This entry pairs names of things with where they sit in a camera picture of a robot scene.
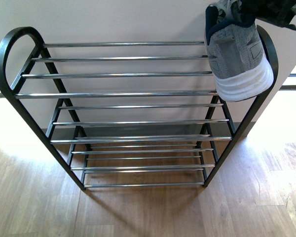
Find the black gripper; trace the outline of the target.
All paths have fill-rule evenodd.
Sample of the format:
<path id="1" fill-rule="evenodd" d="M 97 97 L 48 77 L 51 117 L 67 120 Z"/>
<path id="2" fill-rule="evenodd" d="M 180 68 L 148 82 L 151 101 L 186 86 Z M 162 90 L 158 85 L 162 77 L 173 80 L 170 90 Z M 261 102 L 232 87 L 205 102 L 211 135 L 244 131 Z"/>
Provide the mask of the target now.
<path id="1" fill-rule="evenodd" d="M 296 31 L 296 25 L 291 23 L 296 16 L 296 0 L 243 0 L 240 11 L 274 26 Z"/>

